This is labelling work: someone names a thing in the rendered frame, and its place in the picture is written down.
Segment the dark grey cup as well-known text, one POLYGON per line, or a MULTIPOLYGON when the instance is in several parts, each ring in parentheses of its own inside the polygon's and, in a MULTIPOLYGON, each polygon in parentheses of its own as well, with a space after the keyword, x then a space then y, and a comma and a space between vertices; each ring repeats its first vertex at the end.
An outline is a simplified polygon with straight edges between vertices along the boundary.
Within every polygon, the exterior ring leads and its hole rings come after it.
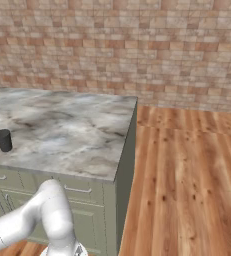
POLYGON ((11 133, 8 129, 0 130, 0 149, 2 152, 9 152, 13 148, 11 133))

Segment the green island counter cabinet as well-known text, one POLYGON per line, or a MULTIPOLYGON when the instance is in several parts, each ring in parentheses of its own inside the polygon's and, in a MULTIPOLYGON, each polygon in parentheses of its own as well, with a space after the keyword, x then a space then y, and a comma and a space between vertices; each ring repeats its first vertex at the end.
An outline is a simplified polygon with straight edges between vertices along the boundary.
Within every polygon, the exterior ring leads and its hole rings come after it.
MULTIPOLYGON (((15 170, 31 194, 52 175, 100 182, 107 256, 118 256, 135 165, 137 100, 83 94, 64 98, 0 96, 0 130, 11 133, 12 150, 0 149, 0 168, 15 170)), ((48 238, 42 222, 35 230, 48 238)))

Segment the green cupboard door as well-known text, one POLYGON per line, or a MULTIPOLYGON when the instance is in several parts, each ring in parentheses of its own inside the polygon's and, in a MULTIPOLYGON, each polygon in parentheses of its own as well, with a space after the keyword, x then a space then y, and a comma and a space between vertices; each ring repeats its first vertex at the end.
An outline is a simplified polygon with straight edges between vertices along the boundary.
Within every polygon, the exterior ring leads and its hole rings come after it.
POLYGON ((19 208, 31 198, 31 194, 0 190, 0 217, 19 208))
POLYGON ((89 254, 107 256, 104 207, 76 201, 70 201, 69 205, 76 238, 89 254))

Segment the green drawer front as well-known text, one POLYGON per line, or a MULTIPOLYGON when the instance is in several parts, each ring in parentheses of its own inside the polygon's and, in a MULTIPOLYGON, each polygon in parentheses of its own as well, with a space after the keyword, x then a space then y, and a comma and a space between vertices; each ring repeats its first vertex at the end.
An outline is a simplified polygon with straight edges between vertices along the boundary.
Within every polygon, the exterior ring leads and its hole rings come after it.
POLYGON ((0 177, 6 175, 6 180, 0 180, 0 188, 8 190, 22 190, 23 185, 19 174, 15 170, 9 170, 6 168, 0 168, 0 177))
POLYGON ((60 182, 69 199, 103 204, 103 188, 100 182, 58 175, 52 175, 52 178, 60 182))

